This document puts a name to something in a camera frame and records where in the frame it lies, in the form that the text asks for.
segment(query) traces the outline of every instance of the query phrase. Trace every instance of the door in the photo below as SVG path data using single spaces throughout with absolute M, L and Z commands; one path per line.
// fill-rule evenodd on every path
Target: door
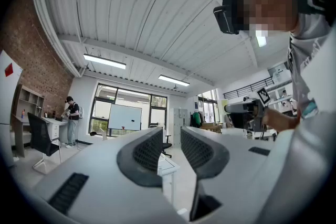
M 3 50 L 0 54 L 0 123 L 9 124 L 12 102 L 22 68 Z

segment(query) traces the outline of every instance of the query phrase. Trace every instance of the jeans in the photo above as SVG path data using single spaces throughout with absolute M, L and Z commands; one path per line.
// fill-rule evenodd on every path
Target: jeans
M 78 120 L 69 120 L 68 121 L 68 145 L 73 146 L 75 143 L 75 130 L 78 124 Z

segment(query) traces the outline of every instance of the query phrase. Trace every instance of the locker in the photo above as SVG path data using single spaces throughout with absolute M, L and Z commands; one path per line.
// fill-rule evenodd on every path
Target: locker
M 170 109 L 170 139 L 173 147 L 181 147 L 181 127 L 189 126 L 187 109 Z

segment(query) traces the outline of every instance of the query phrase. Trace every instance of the red sign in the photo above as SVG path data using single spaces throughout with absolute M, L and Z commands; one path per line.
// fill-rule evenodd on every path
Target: red sign
M 13 65 L 12 63 L 9 64 L 8 67 L 5 69 L 5 75 L 8 77 L 9 75 L 13 74 Z

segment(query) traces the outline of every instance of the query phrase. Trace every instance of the red brick wall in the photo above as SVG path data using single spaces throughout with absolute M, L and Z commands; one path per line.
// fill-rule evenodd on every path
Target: red brick wall
M 45 96 L 43 111 L 63 112 L 73 76 L 47 39 L 33 0 L 13 0 L 0 27 L 0 51 L 23 68 L 19 83 Z

